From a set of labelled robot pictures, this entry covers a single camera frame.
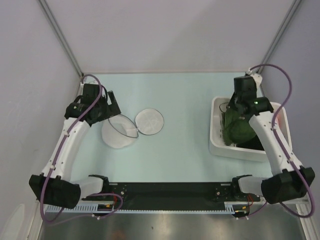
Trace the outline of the green bra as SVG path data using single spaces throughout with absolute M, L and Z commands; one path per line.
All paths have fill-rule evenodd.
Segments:
M 226 146 L 244 144 L 257 134 L 247 120 L 229 107 L 228 102 L 219 105 L 222 116 L 222 139 Z

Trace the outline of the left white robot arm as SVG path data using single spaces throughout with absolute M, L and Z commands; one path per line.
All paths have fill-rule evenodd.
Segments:
M 113 91 L 104 86 L 84 84 L 83 92 L 66 108 L 62 133 L 49 162 L 39 175 L 32 175 L 29 186 L 46 205 L 73 209 L 81 199 L 95 195 L 100 200 L 110 196 L 106 176 L 91 174 L 71 182 L 71 173 L 83 138 L 93 124 L 121 113 Z

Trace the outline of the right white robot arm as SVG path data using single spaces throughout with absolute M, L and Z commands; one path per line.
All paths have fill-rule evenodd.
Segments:
M 268 158 L 272 177 L 241 176 L 230 188 L 231 196 L 242 201 L 248 194 L 264 197 L 269 204 L 303 198 L 315 178 L 311 167 L 303 167 L 275 123 L 275 110 L 266 97 L 257 96 L 254 77 L 236 77 L 229 102 L 256 133 Z

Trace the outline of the white plastic basket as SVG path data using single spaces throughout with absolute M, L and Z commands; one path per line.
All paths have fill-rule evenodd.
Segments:
M 215 97 L 211 103 L 209 151 L 212 155 L 254 162 L 268 161 L 257 137 L 243 144 L 225 145 L 223 139 L 224 113 L 229 103 L 227 97 Z

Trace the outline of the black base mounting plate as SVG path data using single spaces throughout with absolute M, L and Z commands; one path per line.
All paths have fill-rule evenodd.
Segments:
M 114 182 L 102 192 L 120 195 L 121 209 L 131 211 L 224 210 L 225 202 L 247 203 L 249 199 L 230 182 Z

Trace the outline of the black garment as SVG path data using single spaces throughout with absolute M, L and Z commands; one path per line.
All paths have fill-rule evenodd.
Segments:
M 237 144 L 236 146 L 238 148 L 243 148 L 243 149 L 258 150 L 258 151 L 264 150 L 262 143 L 257 135 L 251 140 L 246 141 L 244 143 Z

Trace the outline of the pink garment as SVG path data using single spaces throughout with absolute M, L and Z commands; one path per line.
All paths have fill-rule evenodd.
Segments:
M 278 115 L 276 116 L 276 118 L 275 118 L 275 123 L 276 123 L 279 127 L 281 127 L 281 126 L 283 125 L 283 120 L 282 120 L 282 117 L 281 117 L 280 114 L 278 114 Z

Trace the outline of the left aluminium frame post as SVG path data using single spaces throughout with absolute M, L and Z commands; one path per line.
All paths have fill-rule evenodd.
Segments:
M 77 73 L 77 75 L 79 77 L 83 76 L 83 71 L 81 70 L 81 67 L 78 63 L 78 61 L 76 60 L 76 57 L 53 13 L 53 11 L 51 10 L 49 4 L 47 3 L 46 0 L 37 0 L 37 3 L 39 4 L 45 18 L 47 19 L 54 35 L 56 36 L 58 42 L 60 43 L 64 53 L 66 54 L 68 60 L 70 61 L 73 69 L 75 70 L 75 72 Z

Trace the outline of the aluminium frame post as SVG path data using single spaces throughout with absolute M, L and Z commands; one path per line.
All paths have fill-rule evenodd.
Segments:
M 304 0 L 294 0 L 292 2 L 287 13 L 285 14 L 283 21 L 281 22 L 281 24 L 276 32 L 273 40 L 271 41 L 271 44 L 270 44 L 269 48 L 267 49 L 267 52 L 265 53 L 265 55 L 261 61 L 262 64 L 267 64 L 269 62 L 272 55 L 276 51 L 278 44 L 280 43 L 281 39 L 285 35 L 285 32 L 288 30 L 291 22 L 293 21 L 295 15 L 298 13 L 298 11 L 303 3 L 304 3 Z
M 46 0 L 37 0 L 37 3 L 39 4 L 45 18 L 47 19 L 54 35 L 56 36 L 58 42 L 60 43 L 64 53 L 66 54 L 68 60 L 70 61 L 73 69 L 75 70 L 75 72 L 77 73 L 77 75 L 79 77 L 83 76 L 83 71 L 81 70 L 81 67 L 78 63 L 78 61 L 76 60 L 76 57 L 53 13 L 53 11 L 51 10 L 49 4 L 47 3 Z

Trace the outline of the right aluminium frame post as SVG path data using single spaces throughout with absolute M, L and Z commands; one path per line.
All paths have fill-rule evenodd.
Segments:
M 278 44 L 280 43 L 281 39 L 285 35 L 285 32 L 288 30 L 291 22 L 293 21 L 295 15 L 298 13 L 298 11 L 303 3 L 304 3 L 304 0 L 294 0 L 292 2 L 287 13 L 285 14 L 283 21 L 281 22 L 281 24 L 276 32 L 273 40 L 271 41 L 271 44 L 270 44 L 269 48 L 267 49 L 267 52 L 265 53 L 265 55 L 261 61 L 262 64 L 267 64 L 269 62 L 272 55 L 276 51 Z

